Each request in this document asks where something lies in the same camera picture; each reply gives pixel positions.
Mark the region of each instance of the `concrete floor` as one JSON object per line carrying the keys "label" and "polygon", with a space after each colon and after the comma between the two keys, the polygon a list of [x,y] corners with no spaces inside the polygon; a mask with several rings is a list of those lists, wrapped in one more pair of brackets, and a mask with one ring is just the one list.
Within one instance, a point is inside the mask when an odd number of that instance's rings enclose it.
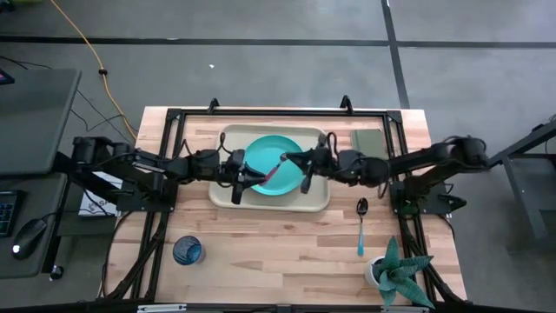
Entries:
{"label": "concrete floor", "polygon": [[[59,3],[93,37],[387,40],[379,0],[102,0]],[[390,0],[398,40],[553,42],[552,1]],[[50,2],[0,16],[0,35],[74,36]],[[138,127],[146,105],[335,107],[350,95],[359,108],[400,108],[388,47],[97,45],[114,97]],[[0,43],[0,55],[83,71],[80,90],[107,117],[96,60],[82,44]],[[424,109],[433,141],[470,134],[493,155],[546,122],[556,110],[553,49],[400,49],[412,109]],[[20,70],[0,61],[0,67]],[[102,119],[77,97],[89,124]],[[115,123],[125,134],[121,122]],[[70,117],[62,151],[85,135]],[[107,124],[88,136],[121,138]],[[556,151],[550,143],[549,150]],[[509,256],[530,236],[502,168],[452,179],[468,201],[453,217],[468,298],[479,304],[556,310],[554,256]],[[106,237],[63,243],[65,278],[0,281],[0,306],[93,299]]]}

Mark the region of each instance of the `computer mouse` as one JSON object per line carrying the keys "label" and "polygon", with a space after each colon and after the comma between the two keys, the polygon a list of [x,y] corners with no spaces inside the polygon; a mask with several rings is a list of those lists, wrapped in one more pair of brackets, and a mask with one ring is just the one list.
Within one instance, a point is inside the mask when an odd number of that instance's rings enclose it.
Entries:
{"label": "computer mouse", "polygon": [[16,234],[11,255],[17,260],[28,258],[46,230],[48,224],[41,218],[28,221]]}

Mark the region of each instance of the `turquoise plate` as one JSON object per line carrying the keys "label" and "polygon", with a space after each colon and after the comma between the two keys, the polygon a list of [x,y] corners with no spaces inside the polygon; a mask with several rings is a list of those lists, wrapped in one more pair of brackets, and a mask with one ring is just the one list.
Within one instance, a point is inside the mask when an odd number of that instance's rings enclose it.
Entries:
{"label": "turquoise plate", "polygon": [[[245,162],[254,170],[268,174],[279,162],[285,152],[302,152],[293,140],[279,135],[261,137],[253,141],[245,150]],[[291,161],[286,161],[264,185],[251,188],[267,196],[280,196],[289,193],[301,184],[303,173]]]}

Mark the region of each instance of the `beige tray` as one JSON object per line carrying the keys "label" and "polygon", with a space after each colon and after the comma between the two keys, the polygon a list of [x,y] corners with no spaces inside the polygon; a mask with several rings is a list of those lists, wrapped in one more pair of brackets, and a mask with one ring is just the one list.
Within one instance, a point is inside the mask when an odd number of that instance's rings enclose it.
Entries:
{"label": "beige tray", "polygon": [[[324,134],[324,131],[317,128],[265,124],[230,124],[221,132],[226,134],[225,147],[228,150],[246,149],[254,140],[266,135],[288,137],[303,150],[309,150],[315,147],[319,135]],[[228,154],[221,150],[220,158],[225,160]],[[231,202],[231,188],[222,188],[216,183],[211,183],[208,196],[214,204],[225,208],[317,212],[328,205],[330,188],[326,178],[313,176],[307,195],[303,195],[299,187],[281,196],[265,196],[248,189],[243,191],[242,203],[235,205]]]}

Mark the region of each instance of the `butcher block tabletop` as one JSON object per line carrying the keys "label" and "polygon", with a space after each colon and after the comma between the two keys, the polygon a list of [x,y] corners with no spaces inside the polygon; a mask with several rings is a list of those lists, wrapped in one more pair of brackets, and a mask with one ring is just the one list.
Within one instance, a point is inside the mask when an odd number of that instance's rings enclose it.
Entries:
{"label": "butcher block tabletop", "polygon": [[[158,153],[166,110],[167,107],[145,108],[137,148]],[[409,151],[429,147],[425,112],[402,110],[401,114]],[[338,150],[351,148],[352,130],[382,129],[378,117],[187,116],[184,138],[193,151],[213,149],[220,130],[231,123],[302,125],[334,131],[338,135]],[[175,127],[172,131],[169,153]],[[399,155],[394,127],[392,133],[396,155]],[[348,187],[332,181],[330,189],[326,209],[318,213],[294,213],[222,209],[210,202],[208,182],[180,186],[175,211],[169,217],[156,301],[382,304],[376,287],[366,283],[363,269],[368,260],[384,255],[392,236],[401,246],[400,227],[392,214],[389,195],[379,199],[377,189]],[[357,256],[360,221],[355,205],[363,196],[369,202],[363,220],[365,256]],[[145,217],[143,212],[131,214],[117,232],[109,256],[106,281],[109,292],[137,258]],[[432,264],[455,294],[466,298],[451,230],[437,216],[423,216],[422,222],[428,254],[434,256]],[[187,235],[199,238],[206,249],[202,263],[181,266],[172,257],[174,243]],[[142,294],[149,282],[150,266],[149,261]],[[417,278],[424,289],[421,274]],[[409,301],[398,295],[394,303]]]}

